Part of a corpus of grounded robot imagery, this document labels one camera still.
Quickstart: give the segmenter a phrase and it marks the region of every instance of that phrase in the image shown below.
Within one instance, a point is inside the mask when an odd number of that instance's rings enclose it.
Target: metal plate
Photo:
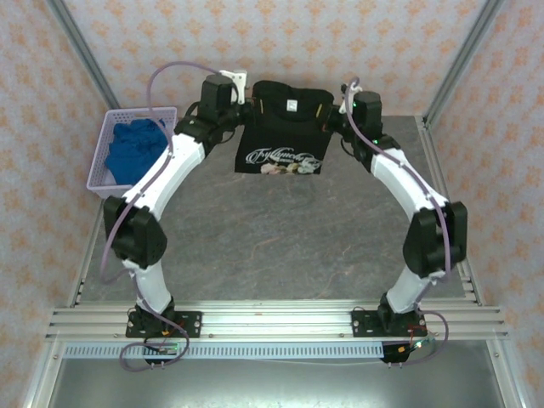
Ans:
[[[421,321],[416,314],[405,314],[406,333],[398,332],[396,337],[425,337],[427,329],[422,329],[425,326],[425,320]],[[382,327],[376,310],[354,310],[351,312],[351,328],[354,337],[386,337],[391,334],[385,332]]]
[[[174,321],[178,323],[182,329],[185,329],[189,338],[198,338],[201,336],[202,327],[202,312],[186,312],[176,310]],[[184,337],[179,331],[173,331],[172,333],[163,336],[162,333],[142,333],[133,327],[128,327],[125,332],[127,338],[150,338],[150,337],[170,337],[180,338]]]

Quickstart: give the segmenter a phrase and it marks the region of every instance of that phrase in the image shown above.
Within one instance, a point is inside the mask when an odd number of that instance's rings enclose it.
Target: metal profile bar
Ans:
[[[461,46],[461,50],[457,54],[453,65],[440,85],[439,91],[434,96],[433,102],[423,117],[423,120],[428,128],[431,128],[439,118],[440,113],[444,109],[445,103],[453,93],[453,90],[459,82],[459,79],[467,67],[468,62],[476,52],[482,38],[484,37],[485,33],[493,22],[497,11],[503,3],[504,0],[488,0],[485,3],[479,17],[474,23],[472,30],[468,34],[467,39]]]
[[[111,90],[108,81],[105,79],[104,73],[96,62],[96,59],[91,52],[91,48],[85,41],[83,34],[79,31],[65,2],[63,0],[48,0],[48,3],[49,7],[59,20],[60,25],[64,28],[66,35],[70,38],[80,60],[87,69],[89,75],[93,78],[93,81],[102,94],[105,102],[110,109],[119,109],[121,106],[119,105],[115,94]]]
[[[198,302],[181,309],[204,312],[201,340],[219,342],[353,342],[349,311],[359,305],[350,301]],[[126,341],[127,309],[77,307],[56,309],[48,329],[48,341]],[[475,303],[425,303],[425,309],[441,312],[450,325],[452,340],[488,340],[507,336],[500,308]],[[431,332],[444,335],[444,327],[432,315],[426,317]],[[373,337],[371,341],[393,340]]]
[[[176,310],[200,310],[205,313],[221,313],[222,315],[232,315],[239,313],[255,314],[255,313],[295,313],[305,314],[317,312],[322,314],[343,313],[354,307],[362,307],[365,309],[376,309],[379,304],[378,299],[373,300],[284,300],[284,301],[196,301],[196,302],[177,302]],[[134,307],[134,302],[88,302],[81,303],[75,309],[54,310],[55,314],[75,314],[84,315],[85,313],[127,313],[127,310]],[[462,311],[470,312],[483,310],[493,310],[498,313],[498,307],[481,308],[474,302],[467,302],[464,298],[435,298],[423,299],[422,309],[438,310],[438,311]]]
[[[96,209],[96,216],[94,218],[93,228],[90,230],[87,238],[87,246],[85,248],[85,253],[83,254],[82,262],[80,264],[77,277],[72,283],[72,288],[70,290],[71,300],[68,303],[68,306],[74,307],[80,302],[80,296],[83,289],[83,283],[85,277],[87,276],[88,267],[91,264],[91,256],[93,255],[94,243],[99,234],[100,223],[102,222],[102,201]]]
[[[527,389],[519,381],[518,361],[517,356],[513,355],[512,342],[497,339],[488,340],[487,349],[504,405],[530,408],[532,404],[528,398]]]
[[[25,408],[49,406],[64,352],[64,342],[44,343],[40,359],[26,392],[23,403]]]

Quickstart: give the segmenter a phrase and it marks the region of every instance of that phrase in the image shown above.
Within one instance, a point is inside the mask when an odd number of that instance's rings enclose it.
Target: aluminum frame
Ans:
[[[351,333],[349,311],[354,306],[375,308],[376,302],[345,301],[282,301],[282,302],[194,302],[181,303],[181,309],[204,312],[201,339],[204,343],[270,343],[360,342]],[[98,303],[61,308],[54,311],[46,337],[41,363],[33,378],[24,407],[45,407],[51,399],[60,363],[67,343],[125,343],[126,311],[131,303]],[[513,369],[514,352],[498,307],[478,306],[475,302],[428,301],[424,309],[442,312],[450,323],[450,340],[485,341],[495,370],[501,396],[506,407],[530,407],[519,375]],[[444,335],[438,318],[427,317],[428,328]],[[369,341],[394,340],[393,337],[372,337]]]
[[[440,113],[453,94],[465,68],[476,53],[485,33],[489,30],[503,3],[504,0],[488,0],[485,3],[473,28],[468,33],[467,39],[454,59],[450,70],[446,74],[444,81],[440,85],[438,92],[434,96],[433,102],[431,102],[427,113],[424,115],[425,124],[428,128],[432,128],[433,124],[437,122]]]
[[[81,62],[85,65],[88,74],[93,78],[97,89],[108,104],[110,109],[119,109],[119,101],[111,90],[110,84],[100,69],[100,65],[94,58],[91,48],[85,41],[85,37],[77,27],[76,22],[71,16],[70,10],[66,7],[63,0],[48,0],[49,7],[57,17],[60,25],[65,30],[66,35],[71,41],[72,46],[77,52]]]

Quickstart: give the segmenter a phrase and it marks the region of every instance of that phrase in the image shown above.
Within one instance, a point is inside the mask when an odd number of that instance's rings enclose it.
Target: printed graphic on t-shirt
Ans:
[[[261,174],[313,174],[322,161],[311,153],[295,153],[292,147],[264,147],[247,154],[246,164],[260,164]]]

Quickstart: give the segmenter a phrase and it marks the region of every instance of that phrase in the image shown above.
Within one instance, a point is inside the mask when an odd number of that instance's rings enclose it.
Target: gray table surface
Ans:
[[[386,116],[385,132],[431,184],[412,116]],[[333,135],[321,175],[234,173],[238,134],[217,146],[174,193],[161,225],[162,266],[178,300],[378,299],[397,280],[409,221],[399,203]],[[99,283],[102,227],[82,301],[135,299],[123,278]],[[106,273],[121,263],[110,254]],[[457,273],[432,298],[463,295]]]

